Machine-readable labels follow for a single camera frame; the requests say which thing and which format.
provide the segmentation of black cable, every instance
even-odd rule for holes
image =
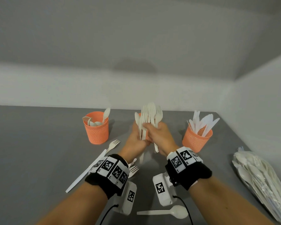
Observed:
[[[110,211],[112,208],[114,208],[114,207],[117,208],[118,206],[119,206],[119,205],[112,205],[112,206],[107,210],[107,212],[105,213],[103,219],[101,220],[100,225],[102,224],[103,220],[105,219],[105,217],[107,216],[107,214],[109,213],[109,211]]]
[[[188,208],[187,208],[186,204],[184,203],[184,201],[180,197],[178,197],[178,196],[174,196],[173,195],[173,198],[178,198],[180,201],[182,201],[182,203],[184,204],[184,206],[185,206],[185,208],[187,210],[188,216],[191,219],[191,214],[189,213]]]

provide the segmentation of left hand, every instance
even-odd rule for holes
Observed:
[[[128,137],[125,146],[118,153],[127,163],[131,163],[136,157],[138,157],[146,148],[150,145],[150,141],[141,140],[138,133],[138,126],[133,122],[132,132]]]

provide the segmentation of wrist-mounted device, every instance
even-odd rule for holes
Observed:
[[[122,194],[129,173],[127,162],[118,154],[112,154],[102,157],[90,169],[85,181],[100,186],[110,199],[114,194]]]
[[[182,185],[188,190],[199,178],[210,178],[212,171],[190,148],[181,147],[167,156],[165,166],[173,186]]]

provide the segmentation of clear plastic wrapper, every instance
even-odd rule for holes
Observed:
[[[272,166],[242,147],[234,153],[232,163],[244,184],[281,223],[281,182]]]

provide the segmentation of orange cup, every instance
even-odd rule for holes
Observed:
[[[148,132],[149,130],[146,131],[146,140],[150,141],[151,143],[153,143],[153,141],[150,140],[149,136],[148,136]]]
[[[92,122],[102,121],[104,112],[94,111],[88,113],[86,117],[91,117]],[[90,142],[94,145],[100,145],[107,141],[109,132],[108,132],[108,118],[105,119],[104,123],[100,126],[88,126],[86,121],[84,122],[84,127]]]
[[[198,135],[195,134],[191,128],[188,126],[185,135],[182,140],[182,145],[190,148],[194,152],[201,151],[202,147],[206,144],[209,138],[212,136],[212,130],[210,130],[205,137],[199,136],[204,132],[205,127],[199,130]]]

